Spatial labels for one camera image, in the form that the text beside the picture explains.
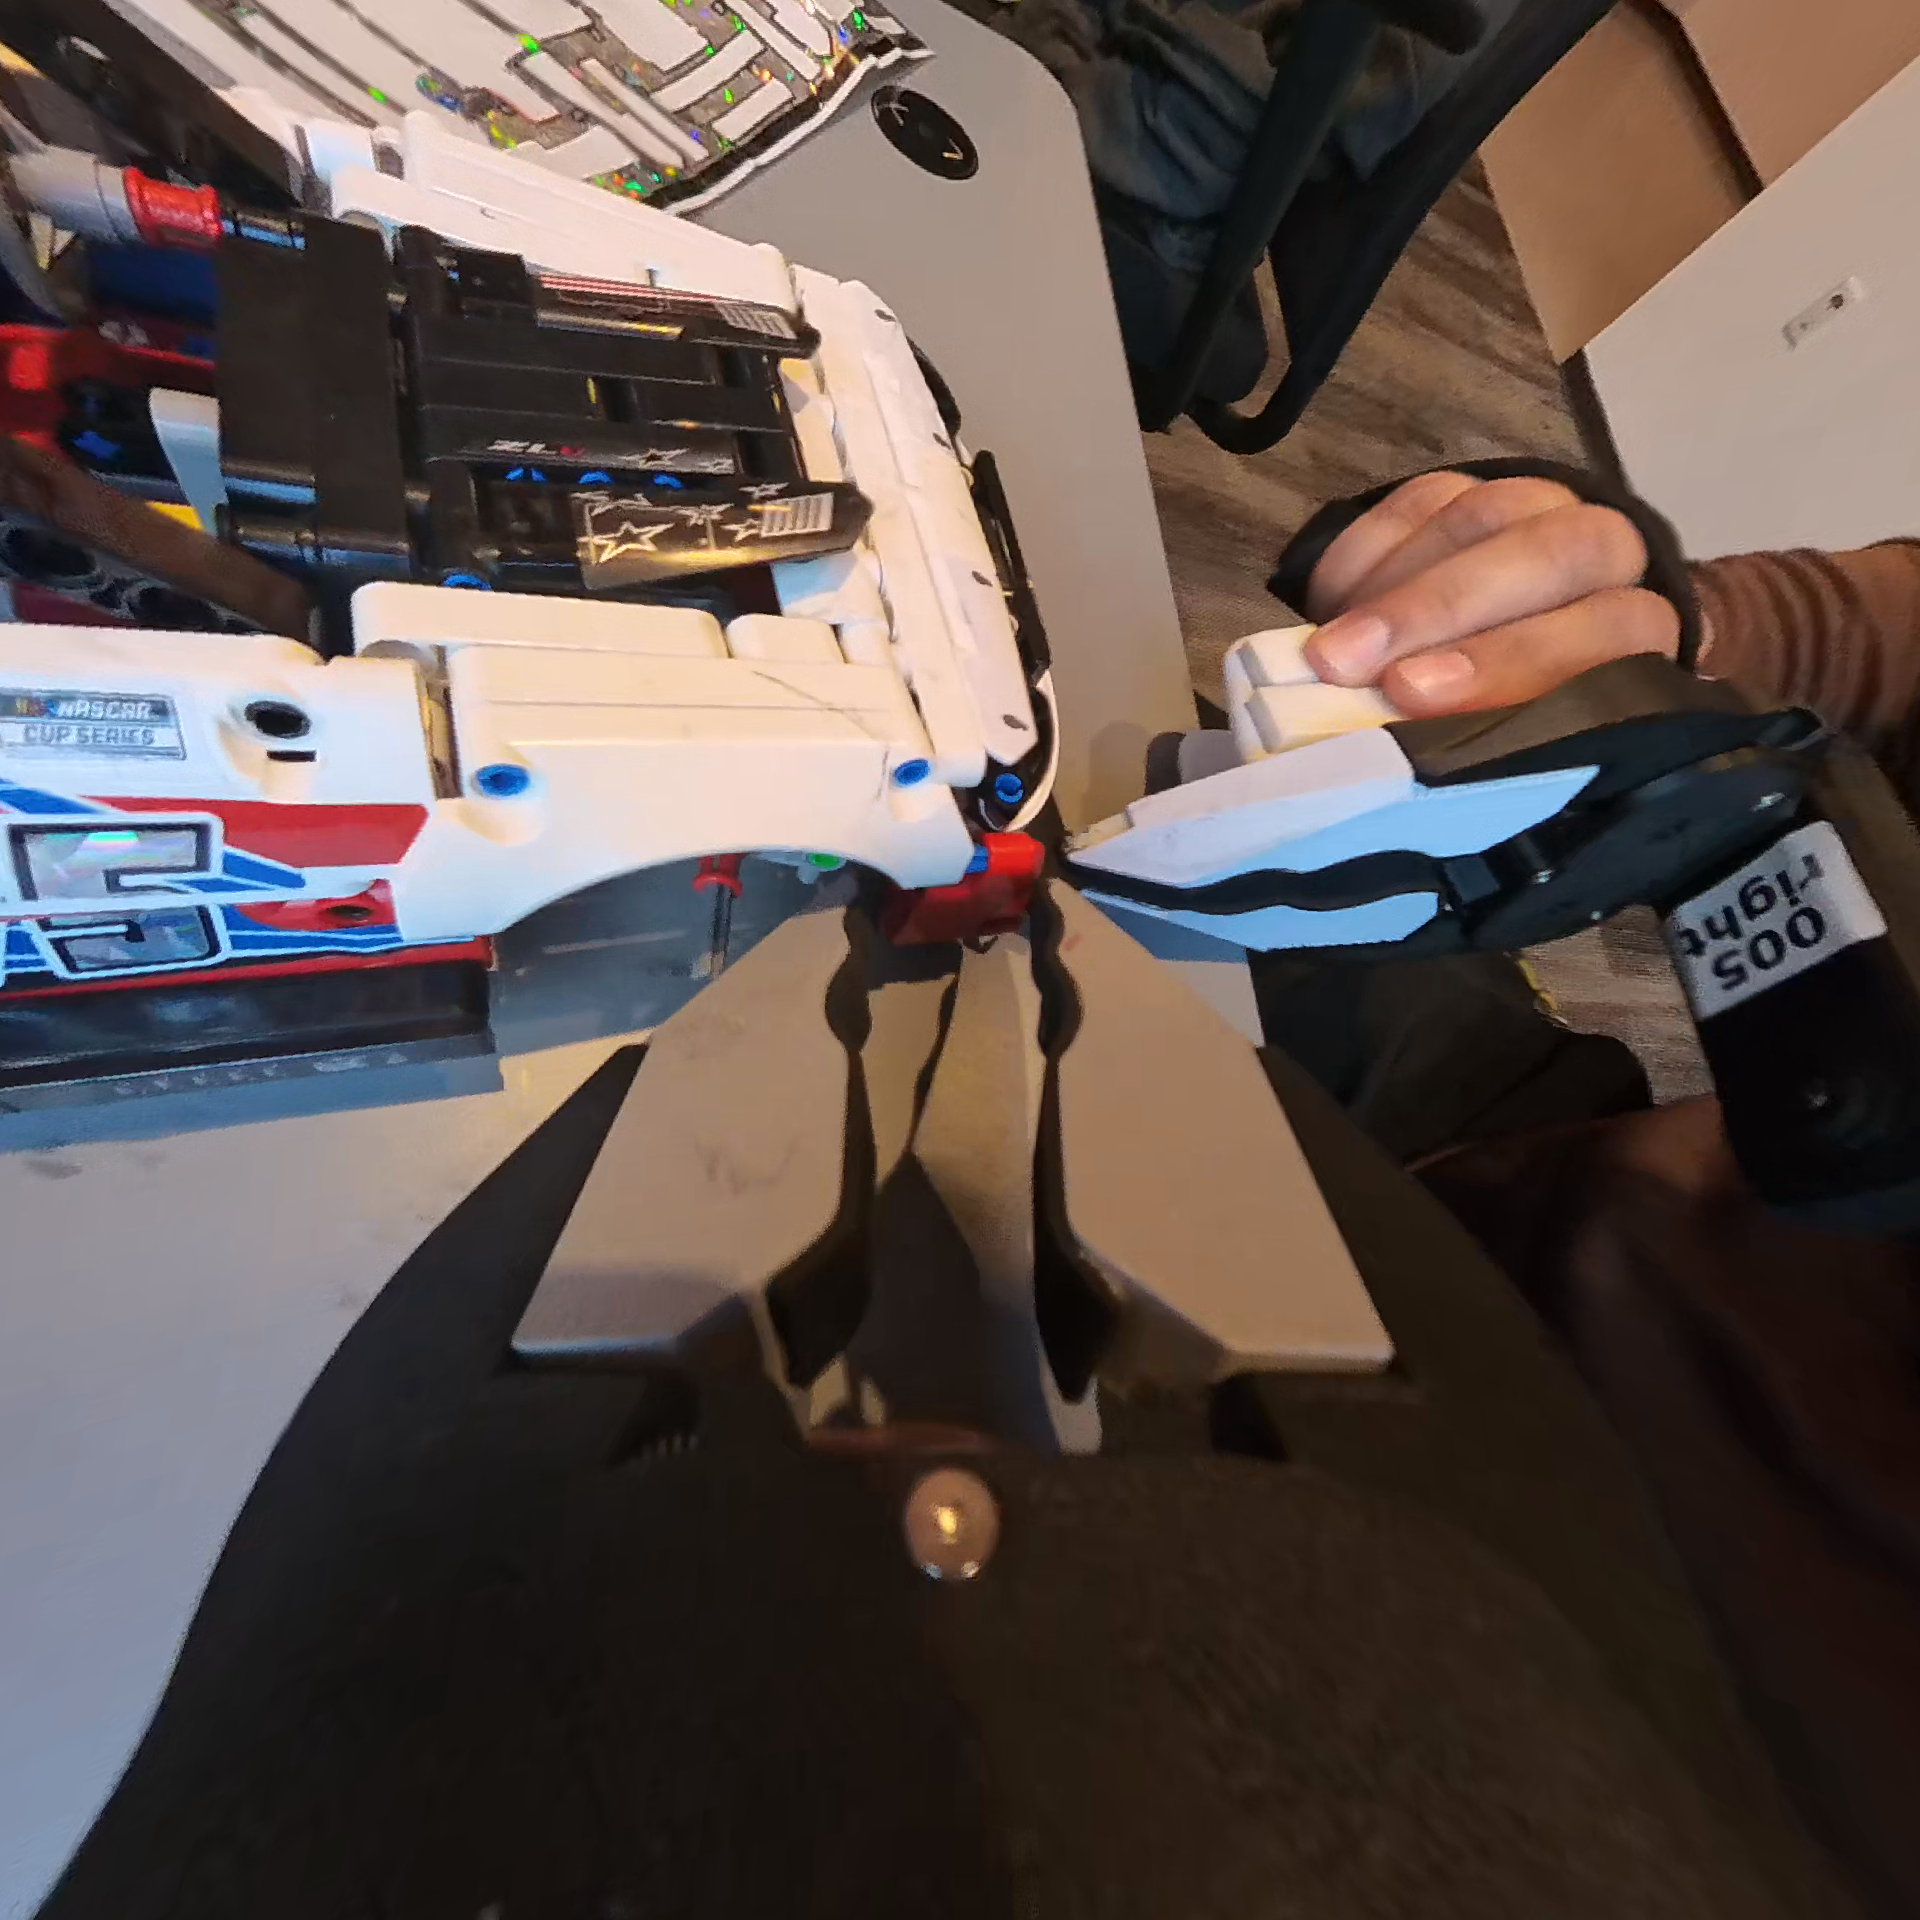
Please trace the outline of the white brick race car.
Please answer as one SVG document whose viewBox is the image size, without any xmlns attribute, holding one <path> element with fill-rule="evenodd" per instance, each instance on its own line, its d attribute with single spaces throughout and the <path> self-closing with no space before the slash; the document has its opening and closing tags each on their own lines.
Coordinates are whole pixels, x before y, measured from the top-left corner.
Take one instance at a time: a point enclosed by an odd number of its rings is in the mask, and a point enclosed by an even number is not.
<svg viewBox="0 0 1920 1920">
<path fill-rule="evenodd" d="M 273 207 L 6 111 L 4 301 L 4 1115 L 485 1056 L 500 934 L 659 867 L 1011 918 L 1058 705 L 990 761 L 868 286 L 418 118 Z"/>
</svg>

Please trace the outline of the black desk grommet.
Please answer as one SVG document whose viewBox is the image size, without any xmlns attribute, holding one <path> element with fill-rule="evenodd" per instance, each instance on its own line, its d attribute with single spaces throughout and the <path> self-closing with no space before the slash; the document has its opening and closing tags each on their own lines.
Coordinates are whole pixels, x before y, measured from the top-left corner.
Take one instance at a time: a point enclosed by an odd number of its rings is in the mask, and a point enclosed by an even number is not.
<svg viewBox="0 0 1920 1920">
<path fill-rule="evenodd" d="M 871 118 L 879 136 L 924 174 L 949 182 L 975 175 L 974 136 L 924 91 L 903 85 L 876 87 Z"/>
</svg>

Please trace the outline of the person's brown garment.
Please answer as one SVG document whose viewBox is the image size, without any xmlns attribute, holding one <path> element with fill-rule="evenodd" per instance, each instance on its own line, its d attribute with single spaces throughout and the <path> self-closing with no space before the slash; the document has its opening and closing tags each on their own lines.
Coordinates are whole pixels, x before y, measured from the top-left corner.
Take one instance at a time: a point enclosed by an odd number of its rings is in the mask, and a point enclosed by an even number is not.
<svg viewBox="0 0 1920 1920">
<path fill-rule="evenodd" d="M 1505 954 L 1251 971 L 1265 1038 L 1569 1349 L 1802 1817 L 1867 1915 L 1916 1915 L 1916 1238 L 1765 1206 L 1715 1096 L 1658 1104 Z"/>
</svg>

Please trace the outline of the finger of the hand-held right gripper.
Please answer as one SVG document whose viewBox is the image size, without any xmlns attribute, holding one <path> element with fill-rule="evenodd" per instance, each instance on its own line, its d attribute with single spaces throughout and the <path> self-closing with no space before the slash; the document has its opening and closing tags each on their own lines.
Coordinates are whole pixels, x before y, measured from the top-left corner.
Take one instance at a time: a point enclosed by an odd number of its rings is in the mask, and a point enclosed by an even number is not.
<svg viewBox="0 0 1920 1920">
<path fill-rule="evenodd" d="M 1397 738 L 1324 738 L 1143 797 L 1066 845 L 1068 872 L 1151 905 L 1226 902 L 1251 879 L 1486 851 L 1578 800 L 1595 762 L 1428 784 Z"/>
<path fill-rule="evenodd" d="M 1081 877 L 1079 890 L 1127 921 L 1154 921 L 1253 953 L 1451 953 L 1454 921 L 1435 890 L 1393 893 L 1353 905 L 1203 907 L 1148 902 L 1122 890 L 1117 877 Z"/>
</svg>

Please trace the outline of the cardboard box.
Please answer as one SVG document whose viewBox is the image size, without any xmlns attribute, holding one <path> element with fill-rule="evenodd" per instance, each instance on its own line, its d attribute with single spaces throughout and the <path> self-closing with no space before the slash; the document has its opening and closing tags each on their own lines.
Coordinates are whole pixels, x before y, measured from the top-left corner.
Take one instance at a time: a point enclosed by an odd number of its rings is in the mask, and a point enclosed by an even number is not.
<svg viewBox="0 0 1920 1920">
<path fill-rule="evenodd" d="M 1916 57 L 1916 2 L 1611 3 L 1479 147 L 1554 362 Z"/>
</svg>

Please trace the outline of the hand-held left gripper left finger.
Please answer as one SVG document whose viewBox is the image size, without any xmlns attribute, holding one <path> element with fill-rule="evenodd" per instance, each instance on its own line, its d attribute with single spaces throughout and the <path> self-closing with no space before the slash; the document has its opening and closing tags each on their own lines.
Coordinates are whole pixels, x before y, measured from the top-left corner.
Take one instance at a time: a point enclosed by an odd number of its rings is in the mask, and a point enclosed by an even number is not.
<svg viewBox="0 0 1920 1920">
<path fill-rule="evenodd" d="M 807 1390 L 871 1295 L 871 938 L 795 917 L 642 1049 L 511 1334 L 537 1363 L 697 1371 L 754 1353 Z"/>
</svg>

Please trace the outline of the holographic sticker sheet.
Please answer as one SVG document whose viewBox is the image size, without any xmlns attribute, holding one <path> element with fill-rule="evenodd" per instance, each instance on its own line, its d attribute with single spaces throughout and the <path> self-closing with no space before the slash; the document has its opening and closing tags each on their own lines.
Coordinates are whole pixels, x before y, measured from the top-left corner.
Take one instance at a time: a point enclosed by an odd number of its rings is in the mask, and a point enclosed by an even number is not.
<svg viewBox="0 0 1920 1920">
<path fill-rule="evenodd" d="M 133 2 L 109 14 L 297 168 L 411 118 L 571 182 L 699 207 L 930 48 L 850 2 Z"/>
</svg>

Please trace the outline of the person's right hand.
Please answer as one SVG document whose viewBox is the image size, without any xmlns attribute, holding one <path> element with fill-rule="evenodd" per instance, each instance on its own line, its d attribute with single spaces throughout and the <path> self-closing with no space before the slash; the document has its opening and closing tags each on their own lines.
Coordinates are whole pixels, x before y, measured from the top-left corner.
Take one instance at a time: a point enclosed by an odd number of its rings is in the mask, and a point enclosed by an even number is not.
<svg viewBox="0 0 1920 1920">
<path fill-rule="evenodd" d="M 1428 470 L 1345 526 L 1313 565 L 1306 658 L 1411 717 L 1538 699 L 1620 658 L 1683 651 L 1619 506 L 1525 473 Z"/>
</svg>

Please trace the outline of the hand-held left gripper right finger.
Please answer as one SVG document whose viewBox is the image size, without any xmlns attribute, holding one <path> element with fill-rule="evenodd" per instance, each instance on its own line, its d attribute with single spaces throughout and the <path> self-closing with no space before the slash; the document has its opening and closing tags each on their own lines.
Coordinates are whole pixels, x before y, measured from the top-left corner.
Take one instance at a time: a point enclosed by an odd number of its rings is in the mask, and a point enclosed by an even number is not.
<svg viewBox="0 0 1920 1920">
<path fill-rule="evenodd" d="M 1030 905 L 1036 1309 L 1061 1391 L 1385 1371 L 1395 1342 L 1258 1043 L 1066 881 Z"/>
</svg>

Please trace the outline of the white cabinet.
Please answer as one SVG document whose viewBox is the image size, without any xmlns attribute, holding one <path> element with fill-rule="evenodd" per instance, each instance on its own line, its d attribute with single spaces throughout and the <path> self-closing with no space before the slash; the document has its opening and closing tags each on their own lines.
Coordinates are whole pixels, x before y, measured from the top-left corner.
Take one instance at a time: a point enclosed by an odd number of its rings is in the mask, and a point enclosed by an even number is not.
<svg viewBox="0 0 1920 1920">
<path fill-rule="evenodd" d="M 1587 349 L 1691 557 L 1918 533 L 1918 61 Z"/>
</svg>

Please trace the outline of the person's right forearm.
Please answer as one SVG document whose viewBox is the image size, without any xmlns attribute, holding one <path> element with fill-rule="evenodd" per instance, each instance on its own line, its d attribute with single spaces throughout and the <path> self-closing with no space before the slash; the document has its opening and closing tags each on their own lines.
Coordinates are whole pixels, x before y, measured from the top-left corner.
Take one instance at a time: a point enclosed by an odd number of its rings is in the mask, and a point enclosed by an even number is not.
<svg viewBox="0 0 1920 1920">
<path fill-rule="evenodd" d="M 1918 719 L 1918 542 L 1766 551 L 1691 566 L 1698 664 L 1907 757 Z"/>
</svg>

